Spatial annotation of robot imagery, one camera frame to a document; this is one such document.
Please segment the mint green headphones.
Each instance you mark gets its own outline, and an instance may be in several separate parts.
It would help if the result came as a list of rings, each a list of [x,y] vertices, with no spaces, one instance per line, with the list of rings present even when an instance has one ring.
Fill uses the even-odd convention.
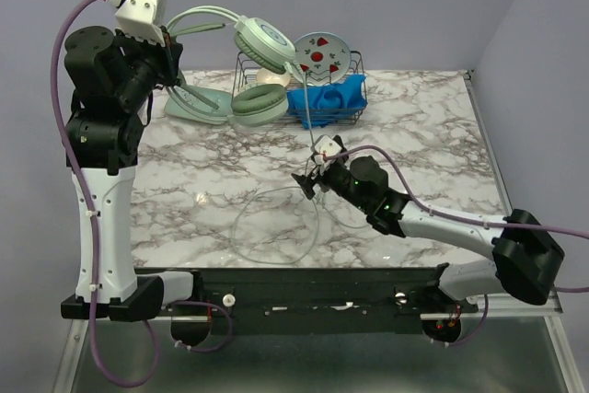
[[[262,126],[278,121],[287,111],[287,87],[258,84],[247,78],[246,69],[257,65],[276,74],[301,73],[295,60],[294,44],[264,19],[246,17],[220,6],[196,6],[185,10],[167,23],[173,37],[191,35],[232,25],[234,43],[238,48],[232,90],[229,123],[244,127]],[[179,74],[180,87],[205,101],[184,74]]]

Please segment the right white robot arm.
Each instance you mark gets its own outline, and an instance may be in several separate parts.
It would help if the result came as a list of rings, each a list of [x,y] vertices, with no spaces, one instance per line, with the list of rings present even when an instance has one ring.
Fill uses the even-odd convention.
[[[532,306],[544,305],[564,259],[546,226],[528,211],[507,216],[470,214],[419,202],[410,191],[395,191],[372,156],[351,157],[339,136],[319,137],[309,158],[313,167],[295,182],[308,199],[332,191],[360,210],[382,235],[430,239],[468,250],[479,260],[442,266],[437,281],[423,289],[436,312],[474,295],[506,293]]]

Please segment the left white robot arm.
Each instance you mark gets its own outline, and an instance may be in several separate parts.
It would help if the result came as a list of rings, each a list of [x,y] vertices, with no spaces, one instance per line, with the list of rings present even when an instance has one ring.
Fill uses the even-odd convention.
[[[168,33],[153,43],[93,26],[70,34],[64,48],[74,85],[66,164],[75,182],[81,260],[61,314],[135,322],[157,317],[171,303],[195,314],[204,293],[190,272],[139,275],[131,253],[131,196],[146,126],[139,111],[152,107],[155,89],[178,84],[182,46]]]

